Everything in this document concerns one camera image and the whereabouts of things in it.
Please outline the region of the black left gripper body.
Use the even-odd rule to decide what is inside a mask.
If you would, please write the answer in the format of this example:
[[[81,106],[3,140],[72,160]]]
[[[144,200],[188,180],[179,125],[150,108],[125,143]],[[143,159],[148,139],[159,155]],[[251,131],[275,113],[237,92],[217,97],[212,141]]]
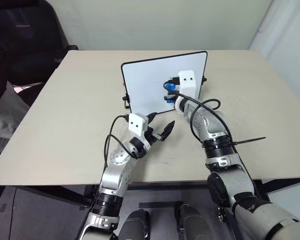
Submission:
[[[163,137],[158,133],[154,132],[154,129],[148,127],[144,133],[145,140],[149,143],[149,145],[153,145],[156,141],[162,141]]]

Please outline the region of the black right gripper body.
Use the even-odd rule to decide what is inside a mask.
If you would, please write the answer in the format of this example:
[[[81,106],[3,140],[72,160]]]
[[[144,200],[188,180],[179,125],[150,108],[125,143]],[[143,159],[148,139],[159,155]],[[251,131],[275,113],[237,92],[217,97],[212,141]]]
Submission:
[[[173,90],[175,92],[179,93],[179,91],[180,91],[180,79],[179,79],[179,77],[178,76],[177,77],[173,77],[171,79],[171,81],[172,81],[172,83],[174,85],[174,89]]]

